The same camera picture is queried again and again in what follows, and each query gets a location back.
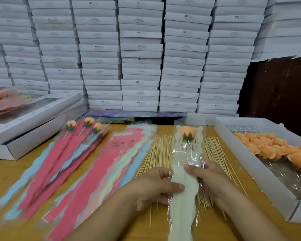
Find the open white box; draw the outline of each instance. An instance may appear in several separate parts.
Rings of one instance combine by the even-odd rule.
[[[19,159],[58,132],[69,115],[77,118],[87,111],[80,94],[46,95],[32,102],[49,99],[55,101],[0,124],[0,159]]]
[[[275,133],[278,137],[286,139],[289,145],[293,146],[301,146],[301,137],[265,118],[218,117],[214,123],[214,130],[283,218],[287,222],[301,223],[301,200],[298,200],[245,145],[236,140],[228,126],[259,127],[261,131]]]

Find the wall of white boxes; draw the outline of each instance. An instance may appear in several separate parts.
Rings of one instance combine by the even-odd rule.
[[[0,0],[0,87],[235,116],[267,0]]]

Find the wooden table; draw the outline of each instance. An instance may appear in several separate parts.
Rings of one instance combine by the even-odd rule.
[[[125,125],[111,125],[111,131],[119,132],[125,129]],[[173,126],[159,126],[157,134],[172,134]],[[207,126],[206,136],[217,136],[213,127]],[[10,209],[11,201],[0,211],[0,241],[10,240],[43,240],[44,237],[51,230],[52,226],[48,226],[41,222],[40,218],[48,212],[52,207],[53,200],[60,194],[64,193],[71,184],[73,184],[78,178],[84,174],[91,163],[95,160],[98,152],[101,150],[103,144],[108,140],[108,135],[103,141],[96,147],[96,149],[90,154],[87,160],[85,160],[81,166],[68,178],[68,180],[60,186],[52,197],[40,207],[36,214],[27,222],[20,222],[16,220],[13,222],[3,223],[2,216],[6,211]],[[41,152],[48,146],[52,140],[48,140],[41,146],[37,147],[26,156],[18,161],[0,161],[0,197],[8,190],[8,188],[15,183],[21,176],[21,174],[31,166],[35,158],[37,158]],[[273,207],[267,197],[260,191],[255,182],[243,169],[237,159],[233,156],[227,146],[221,141],[221,146],[226,156],[230,160],[237,176],[239,177],[243,187],[245,188],[249,198],[256,203],[267,215],[288,235],[292,240],[301,241],[301,224],[286,223],[278,211]],[[204,211],[204,207],[200,206],[200,218],[198,226],[194,229],[194,240],[209,240],[209,241],[234,241],[242,240],[238,232],[234,228],[232,222],[228,218],[228,221],[224,220],[221,211],[214,207]],[[141,213],[122,234],[120,240],[124,241],[158,241],[167,240],[167,233],[169,225],[167,222],[167,207],[159,205],[153,205],[152,208],[152,225],[149,227],[149,213],[148,208],[144,213]]]

